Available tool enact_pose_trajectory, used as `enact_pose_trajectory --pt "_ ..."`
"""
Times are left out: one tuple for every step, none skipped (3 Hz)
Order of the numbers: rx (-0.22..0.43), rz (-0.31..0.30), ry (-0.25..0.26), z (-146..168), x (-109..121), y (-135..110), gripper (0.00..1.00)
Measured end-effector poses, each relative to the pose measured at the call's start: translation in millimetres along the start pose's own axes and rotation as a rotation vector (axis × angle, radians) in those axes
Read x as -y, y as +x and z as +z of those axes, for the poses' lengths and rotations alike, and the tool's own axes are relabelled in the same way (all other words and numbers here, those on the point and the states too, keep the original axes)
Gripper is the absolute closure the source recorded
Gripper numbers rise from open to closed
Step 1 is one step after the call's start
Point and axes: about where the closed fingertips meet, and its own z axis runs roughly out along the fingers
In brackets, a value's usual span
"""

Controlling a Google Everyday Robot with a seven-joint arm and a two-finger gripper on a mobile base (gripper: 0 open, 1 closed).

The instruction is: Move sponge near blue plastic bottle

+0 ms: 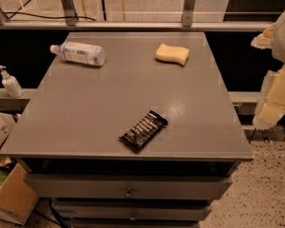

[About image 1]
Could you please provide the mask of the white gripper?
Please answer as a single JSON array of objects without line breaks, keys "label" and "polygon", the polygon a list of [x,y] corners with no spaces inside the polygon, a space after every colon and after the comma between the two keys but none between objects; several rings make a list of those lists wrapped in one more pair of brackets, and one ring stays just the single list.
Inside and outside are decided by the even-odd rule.
[{"label": "white gripper", "polygon": [[253,126],[267,130],[285,115],[285,10],[275,24],[271,24],[252,40],[251,46],[272,48],[273,57],[284,63],[279,71],[267,72],[256,104]]}]

